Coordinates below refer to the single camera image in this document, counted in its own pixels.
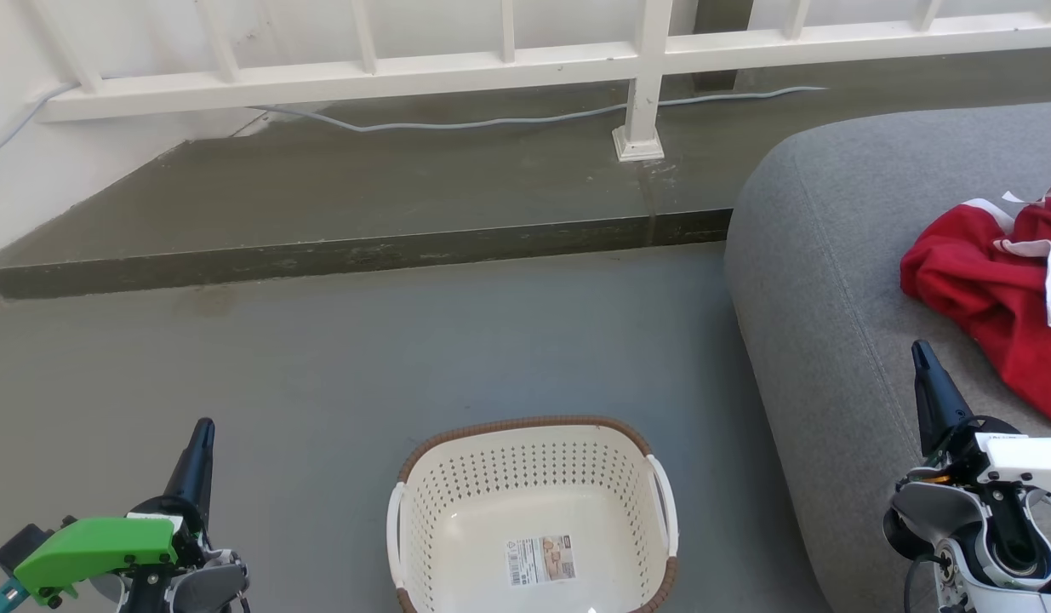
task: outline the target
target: white railing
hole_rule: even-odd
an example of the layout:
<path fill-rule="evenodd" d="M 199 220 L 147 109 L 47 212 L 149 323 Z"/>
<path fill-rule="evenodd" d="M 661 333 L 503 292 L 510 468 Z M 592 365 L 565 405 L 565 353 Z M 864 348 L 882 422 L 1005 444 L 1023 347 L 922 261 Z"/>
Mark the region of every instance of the white railing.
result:
<path fill-rule="evenodd" d="M 664 156 L 655 129 L 662 75 L 771 65 L 1051 47 L 1051 0 L 1040 13 L 937 17 L 942 0 L 919 0 L 913 19 L 806 26 L 815 0 L 790 0 L 781 29 L 668 36 L 673 0 L 639 0 L 634 42 L 518 49 L 513 0 L 501 0 L 498 52 L 378 59 L 369 0 L 350 0 L 362 59 L 314 65 L 241 67 L 215 0 L 194 0 L 214 55 L 214 73 L 102 78 L 42 0 L 40 22 L 78 78 L 51 98 L 42 120 L 69 121 L 308 101 L 630 80 L 624 125 L 612 132 L 619 159 Z"/>

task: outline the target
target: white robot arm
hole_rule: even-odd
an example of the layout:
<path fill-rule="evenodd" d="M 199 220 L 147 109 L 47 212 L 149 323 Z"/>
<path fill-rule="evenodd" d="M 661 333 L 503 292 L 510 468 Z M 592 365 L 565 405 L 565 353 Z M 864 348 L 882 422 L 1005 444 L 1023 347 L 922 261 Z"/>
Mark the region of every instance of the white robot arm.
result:
<path fill-rule="evenodd" d="M 972 415 L 926 342 L 911 348 L 926 463 L 897 485 L 884 534 L 913 561 L 936 563 L 941 613 L 1051 613 L 1051 544 L 1031 508 L 1051 505 L 1051 438 Z"/>

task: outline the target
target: concrete step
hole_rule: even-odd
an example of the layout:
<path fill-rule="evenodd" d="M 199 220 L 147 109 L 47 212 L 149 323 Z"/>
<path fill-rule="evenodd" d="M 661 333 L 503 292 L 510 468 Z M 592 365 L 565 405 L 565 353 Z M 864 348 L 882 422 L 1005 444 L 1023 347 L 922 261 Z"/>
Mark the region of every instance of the concrete step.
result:
<path fill-rule="evenodd" d="M 692 95 L 688 78 L 666 96 Z M 769 101 L 664 108 L 665 160 L 619 163 L 621 113 L 545 125 L 357 135 L 322 122 L 186 143 L 0 252 L 0 299 L 51 298 L 723 240 L 775 144 L 906 109 L 1051 101 L 1051 49 L 744 70 Z M 541 117 L 626 84 L 352 101 L 357 124 Z"/>

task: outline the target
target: red cloth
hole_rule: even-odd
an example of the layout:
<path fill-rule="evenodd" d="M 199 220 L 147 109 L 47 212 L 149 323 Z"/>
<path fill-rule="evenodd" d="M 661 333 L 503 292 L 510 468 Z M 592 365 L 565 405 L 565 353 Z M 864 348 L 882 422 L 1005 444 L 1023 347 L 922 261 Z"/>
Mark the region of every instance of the red cloth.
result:
<path fill-rule="evenodd" d="M 1051 241 L 1051 190 L 1015 221 L 991 209 L 971 201 L 942 214 L 903 257 L 901 286 L 975 338 L 1005 384 L 1051 417 L 1048 262 L 1005 251 Z"/>

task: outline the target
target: water stain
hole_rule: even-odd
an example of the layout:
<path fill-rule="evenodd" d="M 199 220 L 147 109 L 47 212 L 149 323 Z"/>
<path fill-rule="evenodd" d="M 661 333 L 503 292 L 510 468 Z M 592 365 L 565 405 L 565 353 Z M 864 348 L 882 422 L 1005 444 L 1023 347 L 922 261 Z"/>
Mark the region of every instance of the water stain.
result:
<path fill-rule="evenodd" d="M 198 287 L 185 292 L 173 304 L 173 314 L 195 318 L 225 318 L 234 309 L 238 291 L 232 286 Z"/>

